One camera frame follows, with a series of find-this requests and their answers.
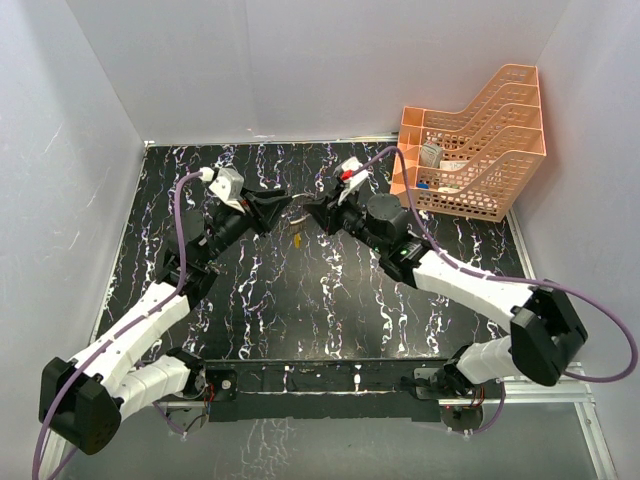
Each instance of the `orange plastic basket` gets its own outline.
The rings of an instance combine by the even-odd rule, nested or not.
[[[492,221],[504,218],[546,156],[536,68],[507,65],[494,80],[513,67],[528,71],[526,78],[533,86],[516,85],[520,92],[517,98],[512,84],[497,87],[494,96],[499,98],[487,99],[458,130],[426,127],[431,110],[405,108],[398,147],[405,154],[411,188],[408,192],[405,189],[397,158],[391,185],[391,193],[404,206],[408,206],[411,195],[423,210]],[[514,99],[520,103],[504,103]],[[421,126],[405,124],[405,120],[417,123],[418,116]],[[445,149],[444,160],[466,165],[455,171],[420,167],[420,148],[425,140]]]

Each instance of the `black marble table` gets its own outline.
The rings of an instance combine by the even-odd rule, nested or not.
[[[177,180],[203,166],[233,164],[253,189],[284,188],[320,195],[332,173],[355,155],[373,157],[386,143],[174,146],[147,150],[113,274],[99,334],[118,320],[154,279],[164,233],[171,226]],[[373,168],[361,200],[388,192],[393,158]],[[187,185],[185,209],[207,214],[216,204],[199,182]],[[153,360],[182,346],[206,360],[355,359],[451,356],[461,345],[501,335],[486,318],[449,299],[396,284],[371,251],[341,232],[325,236],[312,219],[296,248],[288,207],[274,232],[247,234],[217,260],[220,276],[207,298],[156,342]],[[423,212],[452,255],[499,274],[523,271],[506,221]]]

